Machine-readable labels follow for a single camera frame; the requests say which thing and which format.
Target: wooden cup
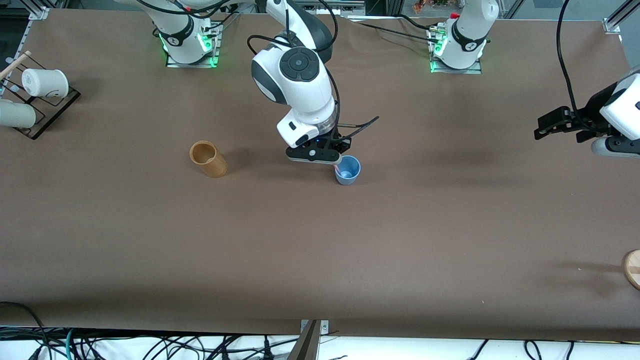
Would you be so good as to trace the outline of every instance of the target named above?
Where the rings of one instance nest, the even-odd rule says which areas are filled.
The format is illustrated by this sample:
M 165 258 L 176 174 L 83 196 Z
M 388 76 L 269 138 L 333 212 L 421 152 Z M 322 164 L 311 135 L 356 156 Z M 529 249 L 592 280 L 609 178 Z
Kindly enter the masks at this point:
M 189 150 L 189 157 L 195 165 L 211 177 L 223 177 L 229 166 L 216 146 L 206 140 L 201 140 Z
M 633 250 L 622 260 L 625 277 L 634 288 L 640 290 L 640 250 Z

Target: metal frame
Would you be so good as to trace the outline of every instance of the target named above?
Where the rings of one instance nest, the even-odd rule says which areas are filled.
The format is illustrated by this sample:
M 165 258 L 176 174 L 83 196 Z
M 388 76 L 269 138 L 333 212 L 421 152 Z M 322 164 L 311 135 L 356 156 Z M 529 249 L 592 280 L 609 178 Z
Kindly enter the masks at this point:
M 602 20 L 605 32 L 608 34 L 619 33 L 620 24 L 638 8 L 640 8 L 640 0 L 626 0 L 616 11 Z
M 30 13 L 29 20 L 44 20 L 50 8 L 65 8 L 68 0 L 19 0 Z
M 513 6 L 507 12 L 507 14 L 504 15 L 503 19 L 513 19 L 513 17 L 522 7 L 522 4 L 524 4 L 524 2 L 525 0 L 516 0 L 515 3 L 513 3 Z
M 24 34 L 22 34 L 22 39 L 20 40 L 18 49 L 16 50 L 15 56 L 13 57 L 14 59 L 17 59 L 18 56 L 20 56 L 20 53 L 22 52 L 22 46 L 24 45 L 24 42 L 27 41 L 27 34 L 29 34 L 29 30 L 31 30 L 31 25 L 33 25 L 33 20 L 30 20 L 27 23 L 27 28 L 24 30 Z M 4 94 L 4 88 L 8 86 L 9 78 L 11 77 L 12 73 L 13 72 L 10 72 L 9 74 L 7 74 L 6 79 L 4 79 L 2 83 L 2 86 L 0 86 L 0 97 L 2 97 L 2 95 Z
M 287 360 L 317 360 L 320 335 L 323 331 L 328 331 L 328 322 L 328 320 L 307 320 Z M 323 323 L 326 324 L 327 329 L 323 328 Z

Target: blue cup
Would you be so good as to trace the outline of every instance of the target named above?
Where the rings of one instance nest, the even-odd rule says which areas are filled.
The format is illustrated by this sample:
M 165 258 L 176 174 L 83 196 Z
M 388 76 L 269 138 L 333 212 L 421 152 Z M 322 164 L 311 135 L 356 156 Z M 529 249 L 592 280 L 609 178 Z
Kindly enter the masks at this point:
M 342 161 L 335 166 L 335 178 L 340 184 L 351 185 L 360 175 L 360 162 L 351 155 L 342 157 Z

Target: brown table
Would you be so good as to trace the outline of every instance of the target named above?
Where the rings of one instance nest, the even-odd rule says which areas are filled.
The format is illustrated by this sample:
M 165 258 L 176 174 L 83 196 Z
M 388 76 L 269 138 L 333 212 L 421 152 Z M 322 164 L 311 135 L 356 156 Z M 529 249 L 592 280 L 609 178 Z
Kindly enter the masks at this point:
M 140 12 L 34 23 L 24 48 L 83 95 L 36 141 L 0 129 L 3 299 L 49 326 L 295 333 L 329 318 L 341 334 L 640 340 L 620 267 L 640 247 L 640 163 L 533 139 L 568 104 L 555 22 L 498 21 L 483 75 L 457 76 L 430 73 L 420 40 L 340 19 L 341 119 L 381 117 L 354 139 L 349 187 L 284 155 L 288 108 L 259 92 L 245 45 L 273 19 L 225 30 L 214 70 L 164 68 L 152 28 Z M 627 69 L 599 22 L 567 22 L 564 39 L 579 104 Z M 197 140 L 228 176 L 190 162 Z

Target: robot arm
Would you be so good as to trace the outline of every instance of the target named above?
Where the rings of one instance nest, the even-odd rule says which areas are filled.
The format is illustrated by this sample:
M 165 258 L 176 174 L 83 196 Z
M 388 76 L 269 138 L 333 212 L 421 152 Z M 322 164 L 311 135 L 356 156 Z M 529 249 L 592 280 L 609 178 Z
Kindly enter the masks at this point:
M 203 29 L 211 26 L 209 19 L 198 19 L 184 14 L 155 10 L 137 0 L 115 0 L 118 3 L 137 6 L 144 10 L 158 28 L 166 52 L 178 63 L 192 64 L 200 61 L 211 50 L 203 42 Z M 145 0 L 145 3 L 168 12 L 184 12 L 169 0 Z
M 469 68 L 482 56 L 486 36 L 499 13 L 496 0 L 467 0 L 458 19 L 438 24 L 447 35 L 433 54 L 450 68 Z
M 167 53 L 185 64 L 200 61 L 207 50 L 211 50 L 202 41 L 209 19 L 201 17 L 208 16 L 197 14 L 205 9 L 214 12 L 222 5 L 245 2 L 116 1 L 145 10 L 160 31 Z M 341 138 L 337 131 L 339 107 L 332 95 L 330 74 L 324 66 L 331 59 L 337 33 L 332 36 L 319 19 L 293 1 L 266 0 L 266 11 L 285 29 L 253 57 L 251 72 L 256 85 L 269 100 L 291 106 L 277 125 L 289 145 L 287 156 L 294 161 L 339 163 L 341 154 L 351 146 L 352 135 Z
M 291 110 L 278 123 L 278 132 L 290 148 L 296 148 L 330 132 L 336 125 L 335 101 L 324 62 L 331 58 L 331 33 L 315 17 L 295 3 L 267 0 L 267 12 L 287 25 L 275 40 L 252 60 L 253 80 L 271 101 Z M 327 49 L 316 52 L 316 49 Z
M 640 67 L 592 96 L 578 113 L 582 122 L 567 106 L 540 117 L 536 140 L 579 131 L 579 143 L 598 138 L 591 144 L 596 155 L 640 158 Z

